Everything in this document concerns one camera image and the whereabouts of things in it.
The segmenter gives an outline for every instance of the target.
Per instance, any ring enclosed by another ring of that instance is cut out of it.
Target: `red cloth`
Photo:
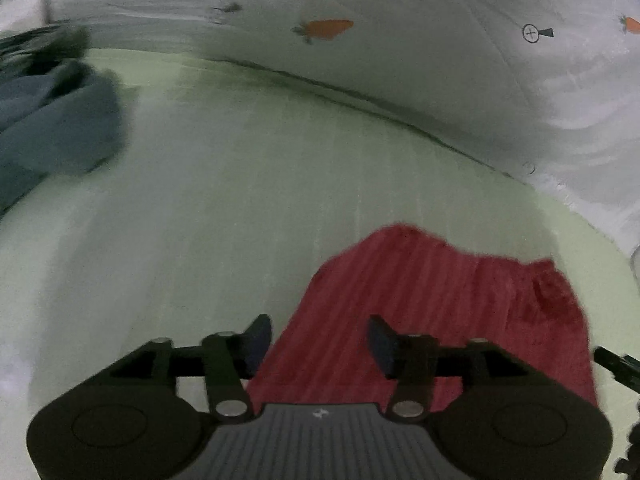
[[[376,402],[384,410],[394,383],[367,350],[370,314],[444,346],[487,338],[596,404],[586,322],[553,261],[465,254],[394,225],[318,270],[248,386],[256,409],[264,402]],[[459,378],[438,379],[432,410],[461,391]]]

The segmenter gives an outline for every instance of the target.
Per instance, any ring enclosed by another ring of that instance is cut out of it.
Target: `orange carrot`
[[[319,20],[303,23],[300,27],[294,28],[293,31],[300,36],[304,36],[307,41],[311,38],[332,40],[338,34],[351,27],[353,27],[351,20]]]
[[[625,32],[631,32],[632,34],[640,34],[640,22],[628,16],[623,16],[621,21],[625,26]]]

